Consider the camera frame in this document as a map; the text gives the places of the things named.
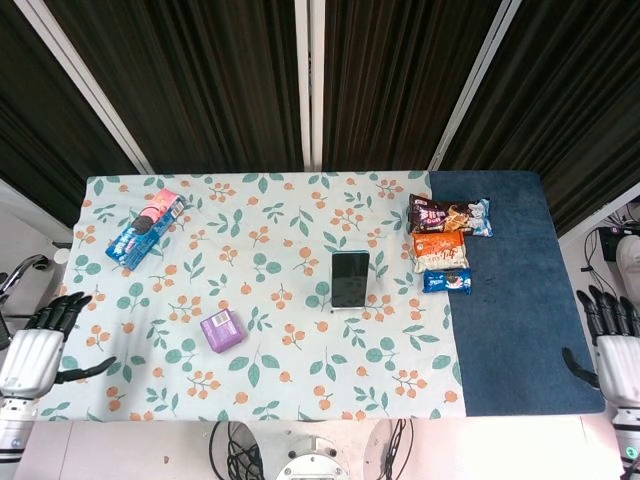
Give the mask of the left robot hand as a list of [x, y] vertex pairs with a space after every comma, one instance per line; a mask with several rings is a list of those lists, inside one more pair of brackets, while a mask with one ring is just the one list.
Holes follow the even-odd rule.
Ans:
[[63, 295], [35, 312], [17, 331], [0, 368], [0, 395], [35, 400], [56, 384], [100, 375], [116, 361], [114, 356], [86, 368], [62, 370], [63, 350], [81, 311], [92, 297], [84, 292]]

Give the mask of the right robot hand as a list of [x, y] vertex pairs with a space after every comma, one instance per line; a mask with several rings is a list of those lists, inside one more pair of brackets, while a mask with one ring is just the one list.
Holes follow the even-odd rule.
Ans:
[[626, 297], [591, 285], [576, 296], [586, 315], [595, 353], [595, 370], [578, 363], [571, 349], [562, 358], [578, 379], [599, 390], [619, 408], [640, 409], [640, 312]]

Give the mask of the black smartphone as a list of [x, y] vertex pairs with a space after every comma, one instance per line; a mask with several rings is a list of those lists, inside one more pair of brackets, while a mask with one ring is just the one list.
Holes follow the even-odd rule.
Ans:
[[370, 254], [365, 250], [337, 251], [331, 257], [331, 307], [360, 309], [367, 297]]

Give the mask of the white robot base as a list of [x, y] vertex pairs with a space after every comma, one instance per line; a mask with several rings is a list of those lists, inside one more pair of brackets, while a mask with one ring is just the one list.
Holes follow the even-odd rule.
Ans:
[[275, 480], [349, 480], [340, 460], [339, 450], [330, 440], [302, 436], [285, 448], [284, 465]]

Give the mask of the black screen device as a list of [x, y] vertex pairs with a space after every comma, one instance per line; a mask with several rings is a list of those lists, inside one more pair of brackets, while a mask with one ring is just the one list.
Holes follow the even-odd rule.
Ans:
[[602, 248], [603, 259], [607, 262], [615, 262], [617, 246], [625, 236], [624, 232], [617, 227], [599, 227], [597, 232]]

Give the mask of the blue carpet mat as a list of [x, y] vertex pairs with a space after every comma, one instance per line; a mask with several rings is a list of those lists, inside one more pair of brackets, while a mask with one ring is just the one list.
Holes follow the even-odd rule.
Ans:
[[467, 416], [603, 412], [562, 358], [593, 367], [539, 176], [436, 171], [430, 183], [440, 201], [490, 201], [493, 236], [465, 240], [472, 292], [449, 297]]

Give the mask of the blue Oreo cookie box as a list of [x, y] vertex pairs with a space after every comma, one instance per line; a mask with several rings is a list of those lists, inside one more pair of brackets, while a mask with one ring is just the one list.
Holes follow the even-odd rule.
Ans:
[[184, 211], [181, 195], [159, 190], [115, 240], [105, 254], [117, 265], [135, 270]]

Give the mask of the purple wrapped box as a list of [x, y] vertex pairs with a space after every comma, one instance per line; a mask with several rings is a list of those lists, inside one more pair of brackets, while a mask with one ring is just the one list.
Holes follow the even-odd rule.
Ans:
[[202, 333], [215, 353], [222, 353], [246, 338], [246, 330], [228, 308], [200, 322]]

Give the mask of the small blue Oreo packet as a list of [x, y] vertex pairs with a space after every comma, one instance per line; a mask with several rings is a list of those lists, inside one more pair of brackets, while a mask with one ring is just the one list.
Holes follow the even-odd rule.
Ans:
[[440, 292], [462, 292], [470, 294], [471, 270], [451, 269], [451, 270], [427, 270], [423, 273], [423, 289], [424, 293], [440, 293]]

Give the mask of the orange snack bag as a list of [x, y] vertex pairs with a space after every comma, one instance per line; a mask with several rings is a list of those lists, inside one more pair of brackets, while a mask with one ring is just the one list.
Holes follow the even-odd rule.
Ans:
[[412, 238], [415, 273], [469, 267], [464, 236], [460, 231], [413, 233]]

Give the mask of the brown snack bag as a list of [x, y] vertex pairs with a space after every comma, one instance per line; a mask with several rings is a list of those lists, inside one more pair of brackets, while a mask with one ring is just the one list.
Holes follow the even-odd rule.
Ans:
[[461, 232], [492, 237], [490, 201], [444, 202], [411, 194], [407, 209], [409, 233]]

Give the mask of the floral tablecloth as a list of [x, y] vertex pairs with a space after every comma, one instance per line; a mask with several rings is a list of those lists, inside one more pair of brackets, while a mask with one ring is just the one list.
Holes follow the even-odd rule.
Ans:
[[[161, 189], [184, 211], [131, 271], [107, 247]], [[43, 421], [332, 420], [466, 412], [452, 310], [426, 294], [406, 227], [423, 171], [92, 177], [61, 290], [88, 293]], [[364, 309], [331, 310], [331, 257], [370, 254]], [[228, 308], [222, 353], [200, 322]]]

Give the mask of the dark pleated curtain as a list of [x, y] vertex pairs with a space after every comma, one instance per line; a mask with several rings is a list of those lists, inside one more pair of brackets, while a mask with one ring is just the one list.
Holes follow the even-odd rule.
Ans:
[[[640, 186], [640, 0], [324, 0], [321, 167], [527, 170], [556, 231]], [[299, 172], [294, 0], [44, 0], [155, 173]], [[138, 167], [14, 0], [0, 0], [0, 182], [66, 226]]]

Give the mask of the white partition frame post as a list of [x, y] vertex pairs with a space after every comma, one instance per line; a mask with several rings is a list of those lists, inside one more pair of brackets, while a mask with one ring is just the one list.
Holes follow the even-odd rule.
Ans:
[[299, 117], [305, 172], [323, 165], [326, 0], [294, 0]]
[[436, 171], [441, 167], [445, 155], [466, 117], [521, 3], [522, 0], [501, 0], [499, 8], [489, 26], [434, 154], [428, 164], [428, 171]]
[[137, 172], [154, 174], [137, 141], [44, 0], [12, 1]]

